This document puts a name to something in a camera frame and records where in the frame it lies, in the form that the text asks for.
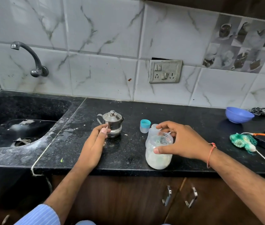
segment blue bowl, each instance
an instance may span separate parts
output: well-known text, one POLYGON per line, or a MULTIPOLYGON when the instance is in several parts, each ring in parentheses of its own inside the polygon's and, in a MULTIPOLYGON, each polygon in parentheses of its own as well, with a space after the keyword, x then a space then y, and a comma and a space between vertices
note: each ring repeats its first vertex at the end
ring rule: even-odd
POLYGON ((254 117, 253 113, 232 106, 226 108, 225 114, 229 121, 236 124, 250 121, 254 117))

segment fingernail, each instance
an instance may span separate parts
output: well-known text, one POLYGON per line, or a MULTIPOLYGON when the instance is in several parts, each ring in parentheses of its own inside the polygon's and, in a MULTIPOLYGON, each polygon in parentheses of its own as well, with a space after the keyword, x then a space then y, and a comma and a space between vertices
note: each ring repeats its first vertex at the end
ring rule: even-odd
POLYGON ((100 130, 100 132, 103 132, 103 133, 107 133, 107 129, 106 128, 102 128, 101 130, 100 130))
POLYGON ((153 152, 154 152, 155 154, 160 154, 160 152, 159 152, 159 150, 158 150, 157 148, 153 149, 153 152))

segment kettle lid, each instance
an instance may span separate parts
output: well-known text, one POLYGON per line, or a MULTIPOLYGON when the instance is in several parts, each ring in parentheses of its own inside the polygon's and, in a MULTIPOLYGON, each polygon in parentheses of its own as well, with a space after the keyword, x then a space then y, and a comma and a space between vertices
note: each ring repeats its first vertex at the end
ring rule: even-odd
POLYGON ((105 121, 109 121, 109 122, 116 122, 116 121, 120 121, 122 119, 121 114, 116 113, 114 110, 111 110, 108 113, 105 113, 102 118, 105 121))

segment red thread bracelet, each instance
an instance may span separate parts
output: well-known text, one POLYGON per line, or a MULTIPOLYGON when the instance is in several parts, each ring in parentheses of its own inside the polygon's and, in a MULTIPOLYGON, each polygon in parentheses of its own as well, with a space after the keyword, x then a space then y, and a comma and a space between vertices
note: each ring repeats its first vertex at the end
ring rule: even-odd
POLYGON ((212 151, 216 147, 216 144, 215 143, 209 143, 209 144, 212 145, 212 148, 210 149, 209 156, 208 156, 208 159, 207 159, 207 162, 206 162, 207 168, 210 168, 210 166, 209 166, 209 158, 210 158, 210 155, 211 155, 212 151))

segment hand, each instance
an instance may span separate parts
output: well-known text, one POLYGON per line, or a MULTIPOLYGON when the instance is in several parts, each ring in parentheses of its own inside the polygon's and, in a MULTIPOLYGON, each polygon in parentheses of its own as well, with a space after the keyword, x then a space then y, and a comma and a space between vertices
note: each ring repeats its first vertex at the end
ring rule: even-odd
POLYGON ((156 147, 155 154, 175 154, 207 162, 211 145, 189 125, 165 121, 157 125, 157 129, 160 128, 161 131, 171 132, 173 137, 176 136, 176 140, 174 144, 156 147))
POLYGON ((76 166, 87 169, 91 172, 97 166, 102 153, 102 147, 107 133, 111 129, 107 129, 107 124, 99 125, 93 129, 89 138, 84 143, 82 152, 76 162, 76 166))

